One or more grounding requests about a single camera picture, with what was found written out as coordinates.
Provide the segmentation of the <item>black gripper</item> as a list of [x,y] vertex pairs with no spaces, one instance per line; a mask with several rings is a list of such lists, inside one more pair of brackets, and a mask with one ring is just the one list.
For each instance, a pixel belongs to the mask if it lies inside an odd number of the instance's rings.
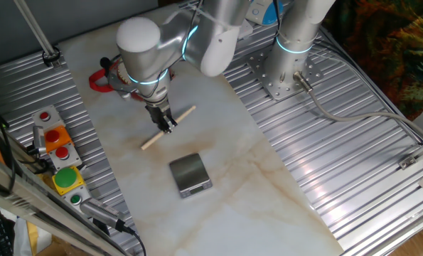
[[151,120],[157,123],[162,132],[172,133],[177,123],[171,116],[171,108],[168,101],[157,103],[147,102],[145,108],[149,112]]

